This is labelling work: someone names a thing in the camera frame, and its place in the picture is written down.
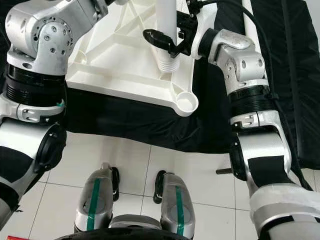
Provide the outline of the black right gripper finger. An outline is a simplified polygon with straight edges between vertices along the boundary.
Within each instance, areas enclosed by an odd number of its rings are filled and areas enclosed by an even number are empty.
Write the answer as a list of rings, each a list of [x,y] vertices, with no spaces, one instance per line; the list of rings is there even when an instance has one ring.
[[[155,29],[145,29],[142,31],[143,38],[152,46],[164,50],[169,54],[178,54],[178,46],[174,43],[174,40]]]

